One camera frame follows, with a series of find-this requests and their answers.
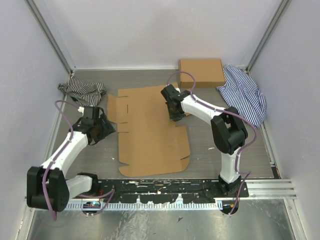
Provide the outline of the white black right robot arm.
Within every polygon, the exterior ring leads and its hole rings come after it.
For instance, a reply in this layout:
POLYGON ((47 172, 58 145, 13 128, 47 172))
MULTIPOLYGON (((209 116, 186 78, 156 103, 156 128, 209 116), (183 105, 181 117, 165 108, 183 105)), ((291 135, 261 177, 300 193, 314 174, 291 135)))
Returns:
POLYGON ((223 108, 198 98, 188 90, 169 84, 161 90, 171 121, 179 121, 186 114, 193 115, 211 126, 213 141, 221 152, 221 170, 218 187, 225 197, 232 197, 241 184, 239 173, 240 149, 245 145, 248 132, 234 107, 223 108))

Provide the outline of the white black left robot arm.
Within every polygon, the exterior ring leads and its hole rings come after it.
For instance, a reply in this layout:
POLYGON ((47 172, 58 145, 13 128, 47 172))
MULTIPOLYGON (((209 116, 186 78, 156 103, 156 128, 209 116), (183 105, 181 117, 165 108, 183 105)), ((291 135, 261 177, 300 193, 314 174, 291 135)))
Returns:
POLYGON ((78 109, 82 116, 71 126, 65 140, 41 166, 27 171, 26 202, 31 208, 62 212, 70 199, 85 194, 95 198, 101 187, 98 176, 81 172, 71 179, 66 174, 83 149, 115 133, 105 111, 98 106, 78 109))

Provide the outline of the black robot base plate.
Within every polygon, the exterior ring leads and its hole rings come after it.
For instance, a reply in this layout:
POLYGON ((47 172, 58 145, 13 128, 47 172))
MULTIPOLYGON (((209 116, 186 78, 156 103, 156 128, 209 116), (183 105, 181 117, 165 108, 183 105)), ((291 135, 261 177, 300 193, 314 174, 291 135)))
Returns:
POLYGON ((183 204, 215 203, 217 198, 236 198, 239 188, 222 193, 216 179, 103 179, 93 198, 100 198, 112 189, 115 193, 111 203, 143 204, 174 203, 182 197, 183 204))

